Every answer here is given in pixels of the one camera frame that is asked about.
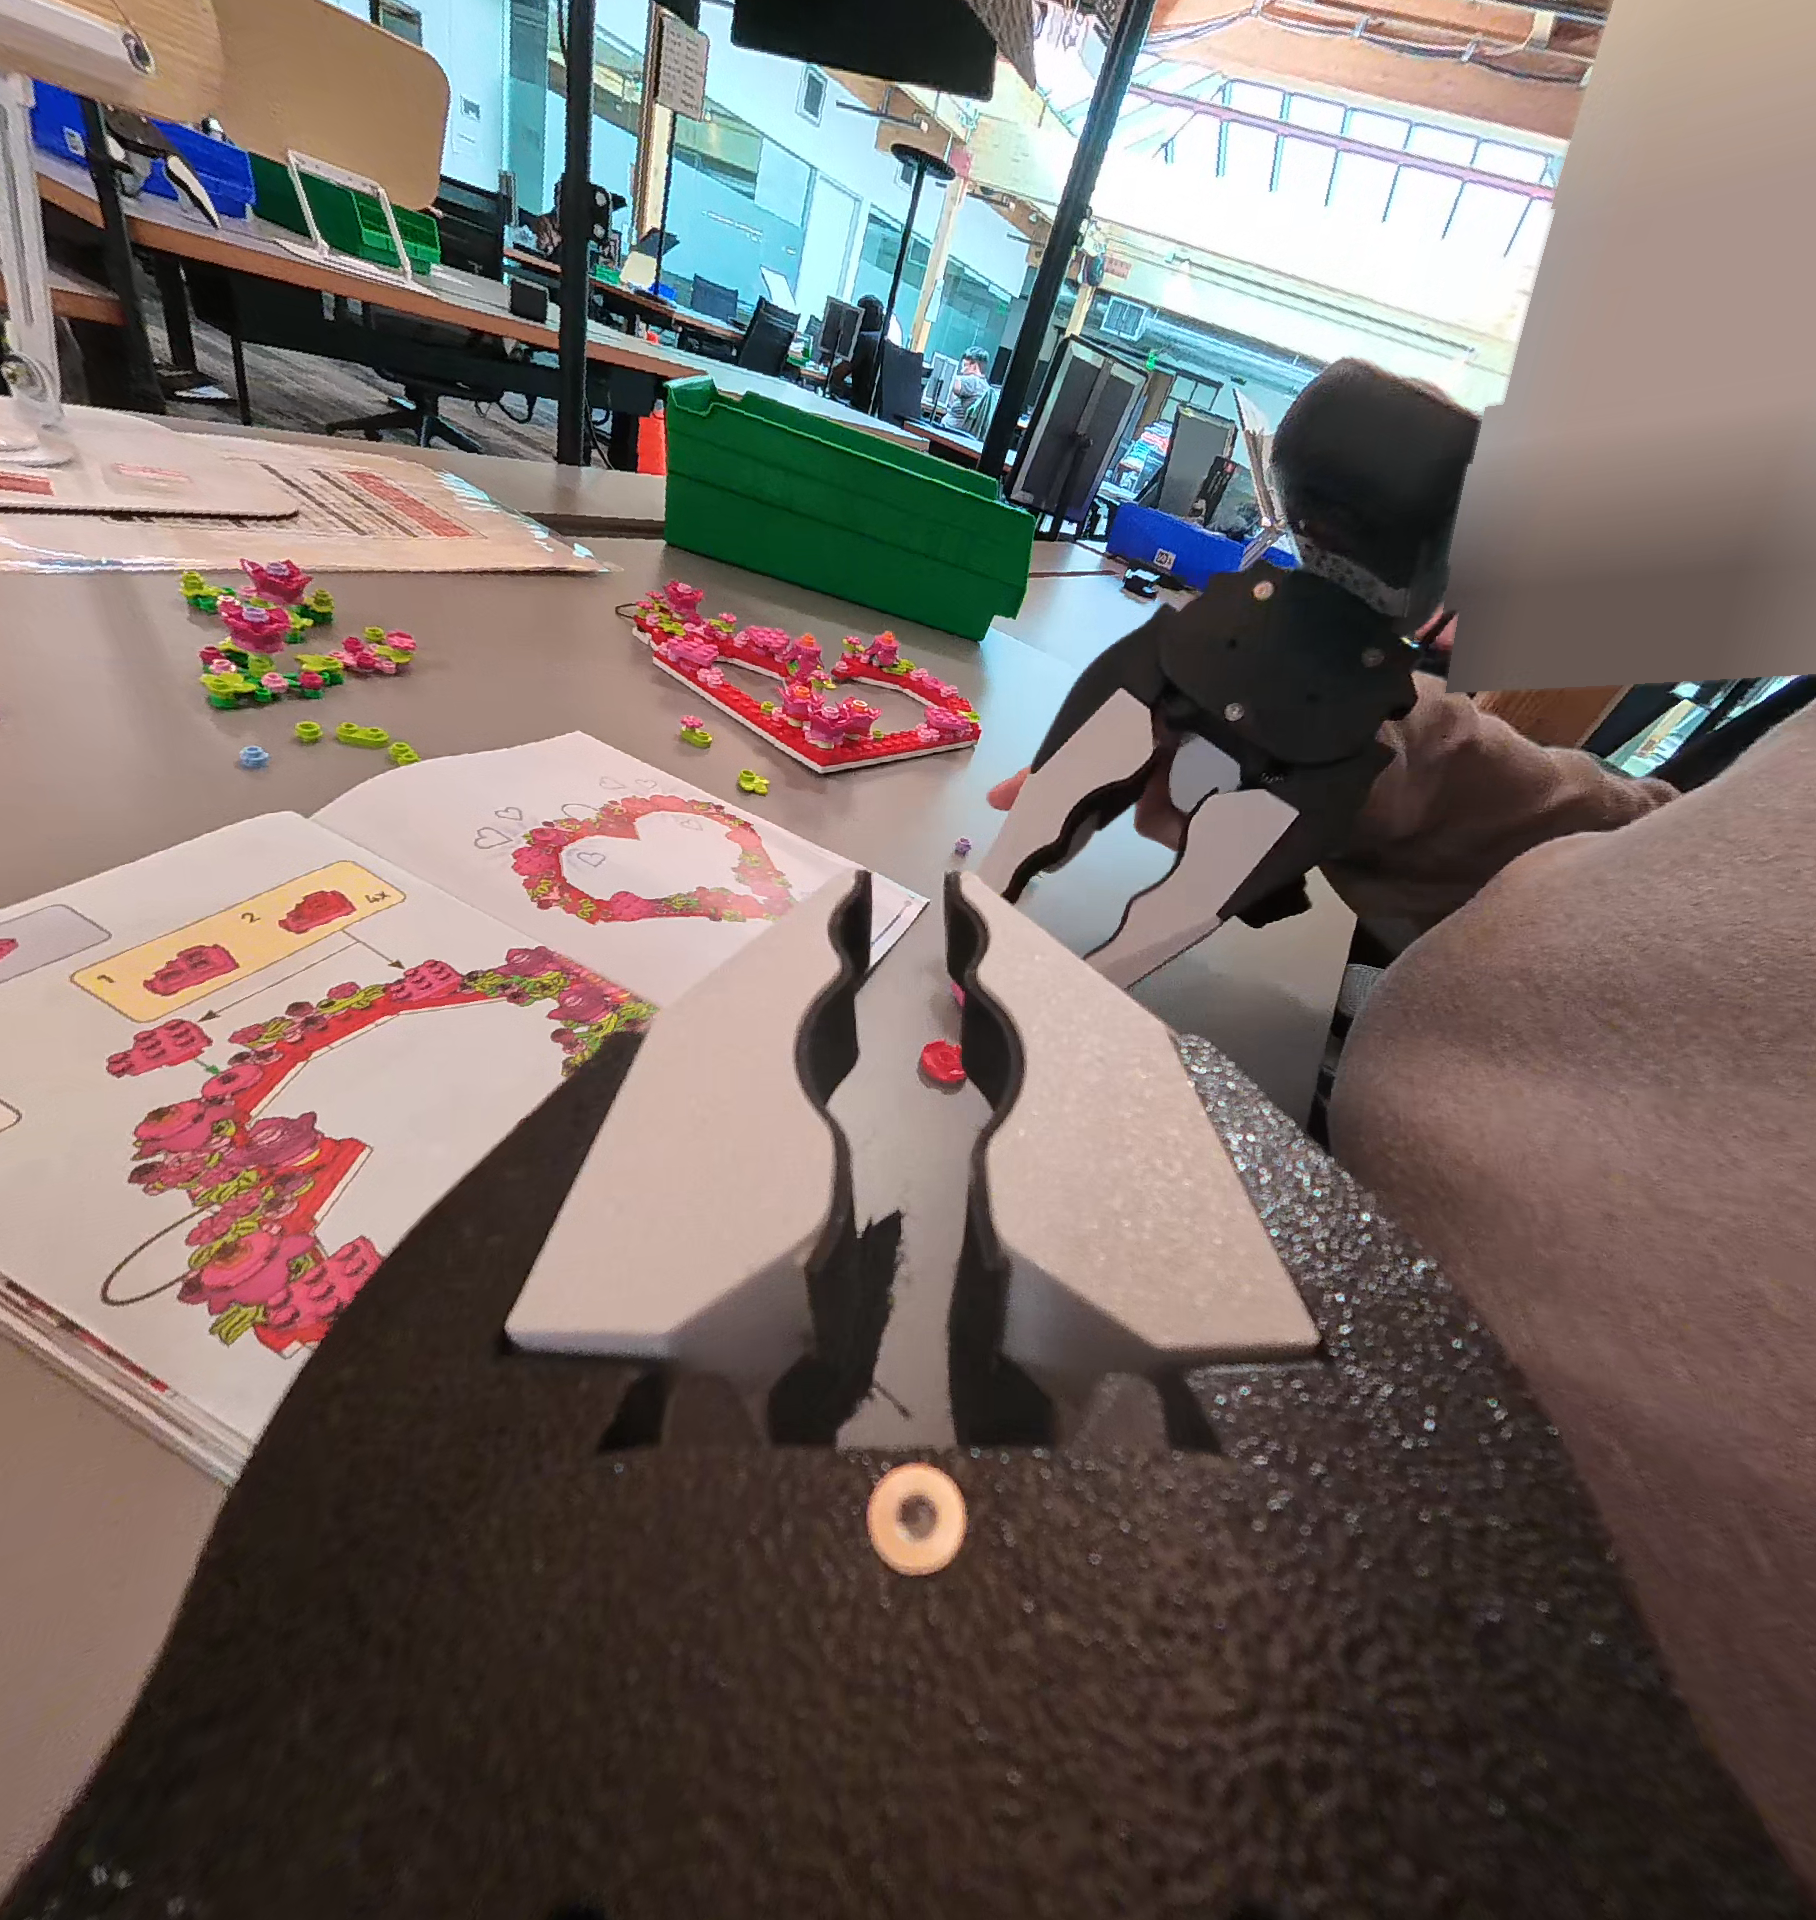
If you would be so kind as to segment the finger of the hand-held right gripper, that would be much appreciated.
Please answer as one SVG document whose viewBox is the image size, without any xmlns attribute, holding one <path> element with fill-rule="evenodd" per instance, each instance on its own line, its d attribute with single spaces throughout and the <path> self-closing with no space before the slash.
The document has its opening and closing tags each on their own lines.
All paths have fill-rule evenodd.
<svg viewBox="0 0 1816 1920">
<path fill-rule="evenodd" d="M 1210 740 L 1185 740 L 1169 766 L 1169 801 L 1183 813 L 1177 863 L 1138 894 L 1088 966 L 1133 989 L 1229 917 L 1233 899 L 1297 822 L 1271 789 L 1241 787 L 1241 766 Z"/>
<path fill-rule="evenodd" d="M 1152 734 L 1072 734 L 1045 762 L 996 780 L 987 805 L 998 815 L 982 879 L 1003 899 L 1074 858 L 1095 828 L 1113 822 L 1147 782 L 1157 740 Z"/>
</svg>

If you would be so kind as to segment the lego instruction booklet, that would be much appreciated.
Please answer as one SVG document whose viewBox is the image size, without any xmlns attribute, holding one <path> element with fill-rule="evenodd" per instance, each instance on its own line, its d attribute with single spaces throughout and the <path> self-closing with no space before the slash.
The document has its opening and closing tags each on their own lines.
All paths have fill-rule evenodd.
<svg viewBox="0 0 1816 1920">
<path fill-rule="evenodd" d="M 504 1133 L 849 871 L 568 732 L 0 911 L 0 1327 L 234 1480 Z"/>
</svg>

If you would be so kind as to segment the pile of lego flower pieces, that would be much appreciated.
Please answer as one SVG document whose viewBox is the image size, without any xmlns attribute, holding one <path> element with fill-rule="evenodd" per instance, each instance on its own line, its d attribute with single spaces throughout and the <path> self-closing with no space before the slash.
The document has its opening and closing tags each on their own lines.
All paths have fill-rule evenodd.
<svg viewBox="0 0 1816 1920">
<path fill-rule="evenodd" d="M 186 569 L 179 594 L 207 627 L 200 681 L 216 711 L 320 706 L 346 685 L 390 681 L 415 667 L 415 637 L 340 626 L 335 599 L 293 561 L 246 561 L 239 583 Z"/>
</svg>

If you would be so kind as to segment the person's right hand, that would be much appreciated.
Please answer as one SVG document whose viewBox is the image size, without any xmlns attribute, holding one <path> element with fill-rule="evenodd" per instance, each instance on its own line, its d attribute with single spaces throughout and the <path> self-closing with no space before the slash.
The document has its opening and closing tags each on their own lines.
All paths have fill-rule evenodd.
<svg viewBox="0 0 1816 1920">
<path fill-rule="evenodd" d="M 1135 805 L 1135 827 L 1137 831 L 1171 851 L 1180 849 L 1185 837 L 1185 820 L 1171 800 L 1169 777 L 1175 762 L 1179 758 L 1179 740 L 1163 740 L 1157 747 L 1157 756 L 1152 764 L 1145 789 Z M 1018 804 L 1018 798 L 1026 782 L 1031 778 L 1033 768 L 1023 766 L 1004 780 L 991 784 L 987 793 L 987 805 L 996 812 L 1008 812 Z"/>
</svg>

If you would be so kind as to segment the blue plastic bin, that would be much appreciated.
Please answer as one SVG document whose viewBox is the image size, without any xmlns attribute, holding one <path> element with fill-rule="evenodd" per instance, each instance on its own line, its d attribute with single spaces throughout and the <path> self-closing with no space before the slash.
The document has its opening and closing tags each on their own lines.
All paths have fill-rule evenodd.
<svg viewBox="0 0 1816 1920">
<path fill-rule="evenodd" d="M 1200 592 L 1250 563 L 1250 541 L 1141 502 L 1118 502 L 1105 541 L 1107 558 L 1133 572 L 1153 572 L 1179 589 Z"/>
</svg>

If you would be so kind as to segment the black computer monitors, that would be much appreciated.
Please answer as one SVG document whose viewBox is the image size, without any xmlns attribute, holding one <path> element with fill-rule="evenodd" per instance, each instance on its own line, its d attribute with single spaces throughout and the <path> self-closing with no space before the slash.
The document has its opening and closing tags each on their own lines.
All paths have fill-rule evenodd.
<svg viewBox="0 0 1816 1920">
<path fill-rule="evenodd" d="M 1007 502 L 1035 517 L 1040 538 L 1084 526 L 1147 396 L 1141 358 L 1070 336 L 1057 346 L 1007 480 Z"/>
</svg>

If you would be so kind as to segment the green plastic bin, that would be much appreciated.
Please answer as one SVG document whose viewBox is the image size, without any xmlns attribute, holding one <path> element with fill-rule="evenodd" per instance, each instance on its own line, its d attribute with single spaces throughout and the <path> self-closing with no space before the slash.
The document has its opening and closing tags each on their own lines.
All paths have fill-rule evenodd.
<svg viewBox="0 0 1816 1920">
<path fill-rule="evenodd" d="M 1035 519 L 986 474 L 706 377 L 663 431 L 670 547 L 962 640 L 1020 615 Z"/>
</svg>

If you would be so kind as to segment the black slanted pole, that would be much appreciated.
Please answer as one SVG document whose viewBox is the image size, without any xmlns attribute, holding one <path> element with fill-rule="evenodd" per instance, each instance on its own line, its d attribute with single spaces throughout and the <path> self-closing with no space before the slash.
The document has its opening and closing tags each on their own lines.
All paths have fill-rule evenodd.
<svg viewBox="0 0 1816 1920">
<path fill-rule="evenodd" d="M 1057 216 L 1040 255 L 1035 284 L 1027 295 L 1007 379 L 979 454 L 979 470 L 996 484 L 1003 484 L 1008 452 L 1018 441 L 1018 423 L 1035 377 L 1045 336 L 1057 312 L 1072 258 L 1081 243 L 1092 194 L 1156 10 L 1156 3 L 1125 3 L 1119 7 L 1109 49 L 1088 100 L 1087 121 L 1066 176 Z"/>
</svg>

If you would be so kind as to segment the person's arm, grey sleeve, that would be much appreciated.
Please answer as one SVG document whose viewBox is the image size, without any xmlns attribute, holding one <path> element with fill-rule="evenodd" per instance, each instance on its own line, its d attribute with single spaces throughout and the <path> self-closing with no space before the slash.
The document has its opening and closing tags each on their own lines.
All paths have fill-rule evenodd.
<svg viewBox="0 0 1816 1920">
<path fill-rule="evenodd" d="M 1407 945 L 1338 1159 L 1561 1430 L 1664 1662 L 1816 1898 L 1816 701 Z"/>
</svg>

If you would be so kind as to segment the clear bag with printed sheets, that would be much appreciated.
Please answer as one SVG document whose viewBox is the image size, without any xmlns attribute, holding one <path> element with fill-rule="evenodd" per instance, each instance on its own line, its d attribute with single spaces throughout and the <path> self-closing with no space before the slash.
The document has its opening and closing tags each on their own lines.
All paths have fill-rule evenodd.
<svg viewBox="0 0 1816 1920">
<path fill-rule="evenodd" d="M 0 462 L 0 569 L 325 573 L 610 573 L 436 467 L 234 437 L 96 473 Z"/>
</svg>

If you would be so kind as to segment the black vertical pole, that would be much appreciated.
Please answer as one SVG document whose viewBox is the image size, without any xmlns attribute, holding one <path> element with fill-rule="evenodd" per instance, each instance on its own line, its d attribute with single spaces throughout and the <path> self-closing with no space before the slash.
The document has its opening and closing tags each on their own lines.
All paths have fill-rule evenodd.
<svg viewBox="0 0 1816 1920">
<path fill-rule="evenodd" d="M 565 3 L 565 147 L 558 176 L 558 407 L 557 462 L 590 462 L 588 319 L 590 319 L 590 120 L 594 3 Z"/>
</svg>

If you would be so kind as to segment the long wooden desk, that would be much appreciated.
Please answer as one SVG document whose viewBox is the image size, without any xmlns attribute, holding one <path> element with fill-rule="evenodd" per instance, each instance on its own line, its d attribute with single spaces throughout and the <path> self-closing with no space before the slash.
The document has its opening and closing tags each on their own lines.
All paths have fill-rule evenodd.
<svg viewBox="0 0 1816 1920">
<path fill-rule="evenodd" d="M 38 192 L 46 206 L 93 228 L 104 227 L 102 208 L 83 164 L 41 152 L 31 157 Z M 223 217 L 217 228 L 210 228 L 180 200 L 141 197 L 132 208 L 125 206 L 125 224 L 131 243 L 158 258 L 167 255 L 224 274 L 342 298 L 394 317 L 460 328 L 465 335 L 481 333 L 539 352 L 558 353 L 560 348 L 558 301 L 547 299 L 541 317 L 525 317 L 514 309 L 510 287 L 479 277 L 443 271 L 436 271 L 428 281 L 376 274 L 342 254 L 300 252 L 285 238 L 273 238 L 271 228 L 253 219 Z M 587 358 L 600 366 L 626 366 L 666 381 L 701 370 L 690 353 L 637 340 L 599 320 L 587 322 Z"/>
</svg>

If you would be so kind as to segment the wooden panel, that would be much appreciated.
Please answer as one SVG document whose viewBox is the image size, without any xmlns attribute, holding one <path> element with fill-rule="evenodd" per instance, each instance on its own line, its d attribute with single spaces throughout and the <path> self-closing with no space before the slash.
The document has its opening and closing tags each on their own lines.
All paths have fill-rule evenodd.
<svg viewBox="0 0 1816 1920">
<path fill-rule="evenodd" d="M 376 180 L 394 206 L 440 192 L 450 84 L 423 49 L 325 3 L 216 3 L 224 131 Z"/>
</svg>

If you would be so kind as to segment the white metal stand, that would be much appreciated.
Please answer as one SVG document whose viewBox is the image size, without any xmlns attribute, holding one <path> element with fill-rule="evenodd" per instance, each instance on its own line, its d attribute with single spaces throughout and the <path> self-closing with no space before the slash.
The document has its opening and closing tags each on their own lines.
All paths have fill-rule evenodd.
<svg viewBox="0 0 1816 1920">
<path fill-rule="evenodd" d="M 0 462 L 48 470 L 73 460 L 57 370 L 57 308 L 31 145 L 33 81 L 141 105 L 153 49 L 125 12 L 64 3 L 0 3 L 0 271 L 9 301 L 3 375 L 10 423 Z"/>
</svg>

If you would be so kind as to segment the red lego heart frame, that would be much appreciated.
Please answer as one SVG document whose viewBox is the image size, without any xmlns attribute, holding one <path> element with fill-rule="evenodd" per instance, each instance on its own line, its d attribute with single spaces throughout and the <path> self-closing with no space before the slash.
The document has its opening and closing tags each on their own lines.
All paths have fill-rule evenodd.
<svg viewBox="0 0 1816 1920">
<path fill-rule="evenodd" d="M 655 670 L 703 710 L 821 777 L 962 753 L 982 738 L 972 698 L 916 664 L 896 631 L 821 640 L 806 630 L 711 612 L 670 581 L 626 609 Z"/>
</svg>

